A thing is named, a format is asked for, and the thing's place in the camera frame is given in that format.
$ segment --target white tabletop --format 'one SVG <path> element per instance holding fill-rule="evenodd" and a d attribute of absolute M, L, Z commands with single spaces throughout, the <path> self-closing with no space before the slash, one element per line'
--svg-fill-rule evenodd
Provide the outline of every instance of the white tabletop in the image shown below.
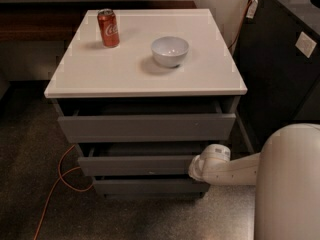
<path fill-rule="evenodd" d="M 115 11 L 120 45 L 103 46 L 97 11 L 88 11 L 54 73 L 47 98 L 243 95 L 247 88 L 208 9 Z M 188 41 L 182 65 L 152 58 L 162 36 Z"/>

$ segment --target dark gray floor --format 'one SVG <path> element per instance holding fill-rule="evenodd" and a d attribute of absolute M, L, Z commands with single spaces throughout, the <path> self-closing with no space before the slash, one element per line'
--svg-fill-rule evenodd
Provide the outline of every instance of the dark gray floor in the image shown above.
<path fill-rule="evenodd" d="M 0 106 L 0 239 L 33 239 L 57 165 L 70 144 L 57 124 L 43 85 L 16 86 Z M 233 157 L 246 153 L 235 125 Z M 77 166 L 75 151 L 64 170 Z M 67 177 L 78 187 L 90 181 Z M 254 187 L 211 187 L 198 200 L 107 200 L 94 190 L 61 183 L 51 198 L 38 239 L 253 239 Z"/>

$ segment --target soda can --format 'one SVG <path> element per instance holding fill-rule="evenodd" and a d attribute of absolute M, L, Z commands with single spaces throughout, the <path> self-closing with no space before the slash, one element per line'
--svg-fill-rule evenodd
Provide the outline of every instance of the soda can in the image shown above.
<path fill-rule="evenodd" d="M 98 23 L 104 46 L 116 47 L 120 43 L 116 15 L 111 9 L 98 11 Z"/>

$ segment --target bowl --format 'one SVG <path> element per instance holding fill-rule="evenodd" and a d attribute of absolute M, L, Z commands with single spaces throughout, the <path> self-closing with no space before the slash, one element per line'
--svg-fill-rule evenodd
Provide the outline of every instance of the bowl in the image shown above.
<path fill-rule="evenodd" d="M 153 41 L 151 50 L 156 62 L 162 66 L 174 68 L 179 66 L 187 56 L 189 44 L 182 38 L 165 36 Z"/>

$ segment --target table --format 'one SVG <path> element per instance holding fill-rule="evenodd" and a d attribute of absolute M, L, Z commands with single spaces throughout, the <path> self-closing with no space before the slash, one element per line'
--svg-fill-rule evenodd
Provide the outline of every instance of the table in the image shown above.
<path fill-rule="evenodd" d="M 246 86 L 208 9 L 116 10 L 120 45 L 105 48 L 88 11 L 45 96 L 99 194 L 202 195 L 188 176 L 206 145 L 227 140 Z M 184 63 L 164 68 L 150 45 L 187 40 Z"/>

